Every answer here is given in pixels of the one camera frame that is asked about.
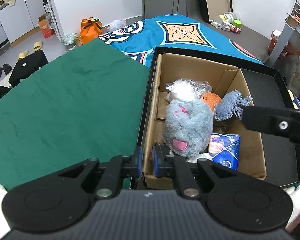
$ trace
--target orange polka dot ball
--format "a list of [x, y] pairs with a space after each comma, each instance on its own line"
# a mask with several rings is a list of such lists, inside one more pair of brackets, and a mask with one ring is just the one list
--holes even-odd
[[203, 94], [200, 99], [207, 103], [210, 106], [211, 111], [214, 113], [214, 106], [221, 102], [220, 96], [216, 95], [215, 93], [205, 93]]

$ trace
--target screw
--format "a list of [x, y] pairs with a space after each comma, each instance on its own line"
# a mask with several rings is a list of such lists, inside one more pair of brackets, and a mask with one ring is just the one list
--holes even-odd
[[108, 188], [101, 188], [97, 191], [99, 197], [109, 197], [112, 194], [112, 191]]
[[279, 128], [280, 128], [281, 130], [287, 129], [287, 128], [288, 128], [288, 122], [282, 121], [281, 123], [279, 123]]
[[187, 188], [183, 191], [183, 194], [185, 194], [187, 197], [196, 197], [199, 195], [199, 190], [195, 188]]

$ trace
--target green container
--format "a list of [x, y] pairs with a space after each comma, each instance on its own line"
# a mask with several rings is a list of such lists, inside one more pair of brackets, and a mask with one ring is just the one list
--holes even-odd
[[242, 22], [240, 20], [233, 20], [233, 25], [240, 28], [242, 25]]

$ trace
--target gray plush toy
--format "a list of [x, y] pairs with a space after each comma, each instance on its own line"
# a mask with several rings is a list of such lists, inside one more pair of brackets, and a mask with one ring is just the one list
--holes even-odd
[[193, 157], [208, 146], [212, 128], [212, 111], [206, 103], [172, 100], [167, 106], [163, 142], [176, 154]]

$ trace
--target denim cloth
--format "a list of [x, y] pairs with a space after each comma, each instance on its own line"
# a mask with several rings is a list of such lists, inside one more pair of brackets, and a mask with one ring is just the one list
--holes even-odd
[[241, 120], [243, 109], [239, 106], [248, 106], [251, 101], [251, 96], [242, 98], [238, 90], [231, 91], [224, 96], [220, 104], [214, 107], [215, 119], [217, 121], [227, 120], [234, 114]]

